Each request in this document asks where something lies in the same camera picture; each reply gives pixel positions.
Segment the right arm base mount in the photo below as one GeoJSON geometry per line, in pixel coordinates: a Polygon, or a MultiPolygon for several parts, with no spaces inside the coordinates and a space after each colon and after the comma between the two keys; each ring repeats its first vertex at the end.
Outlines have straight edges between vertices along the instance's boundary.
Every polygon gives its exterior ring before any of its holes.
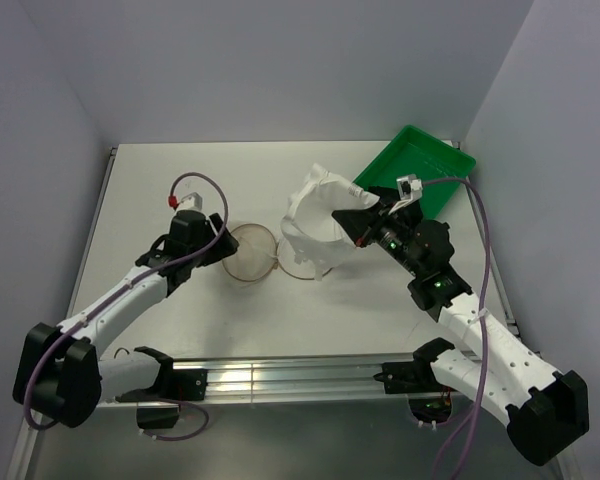
{"type": "Polygon", "coordinates": [[[441,423],[451,416],[451,389],[440,384],[419,361],[385,362],[373,379],[383,385],[387,395],[429,394],[408,400],[409,409],[418,421],[441,423]]]}

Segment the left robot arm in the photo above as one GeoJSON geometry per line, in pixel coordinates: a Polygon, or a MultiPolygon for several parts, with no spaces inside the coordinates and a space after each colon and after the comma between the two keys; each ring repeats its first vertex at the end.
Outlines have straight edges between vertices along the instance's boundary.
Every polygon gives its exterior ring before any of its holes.
{"type": "Polygon", "coordinates": [[[150,347],[126,357],[101,360],[102,353],[138,317],[187,282],[194,269],[236,253],[228,216],[180,210],[167,233],[140,255],[125,277],[94,304],[56,326],[40,323],[26,335],[13,398],[28,426],[43,431],[34,413],[49,424],[75,428],[104,400],[132,395],[163,399],[175,386],[173,359],[150,347]]]}

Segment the white bra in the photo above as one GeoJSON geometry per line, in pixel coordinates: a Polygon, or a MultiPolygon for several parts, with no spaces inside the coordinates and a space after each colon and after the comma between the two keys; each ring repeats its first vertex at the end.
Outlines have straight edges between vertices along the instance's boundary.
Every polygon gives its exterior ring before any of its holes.
{"type": "Polygon", "coordinates": [[[294,261],[310,263],[313,277],[320,280],[356,249],[355,242],[332,213],[362,211],[378,202],[377,195],[314,164],[302,187],[290,195],[288,209],[280,223],[282,235],[294,251],[294,261]]]}

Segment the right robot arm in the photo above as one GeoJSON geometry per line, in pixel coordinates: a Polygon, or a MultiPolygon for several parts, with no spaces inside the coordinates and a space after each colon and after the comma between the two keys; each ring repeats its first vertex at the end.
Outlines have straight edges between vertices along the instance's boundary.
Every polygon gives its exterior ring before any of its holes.
{"type": "Polygon", "coordinates": [[[377,245],[413,277],[408,290],[417,307],[477,357],[435,338],[405,366],[385,364],[376,380],[392,393],[418,385],[448,387],[473,399],[464,425],[474,428],[486,410],[506,429],[524,459],[544,466],[589,430],[588,387],[575,371],[561,372],[527,346],[485,307],[452,267],[449,226],[424,217],[419,200],[378,188],[379,201],[332,217],[358,247],[377,245]]]}

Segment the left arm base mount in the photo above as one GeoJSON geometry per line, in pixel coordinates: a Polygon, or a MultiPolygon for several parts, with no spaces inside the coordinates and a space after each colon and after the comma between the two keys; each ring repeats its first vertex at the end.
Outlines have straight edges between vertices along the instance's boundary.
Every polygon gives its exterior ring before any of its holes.
{"type": "Polygon", "coordinates": [[[136,424],[140,429],[171,430],[184,418],[182,402],[200,402],[205,398],[208,379],[207,369],[174,370],[166,389],[149,393],[143,402],[162,402],[167,407],[138,407],[136,424]]]}

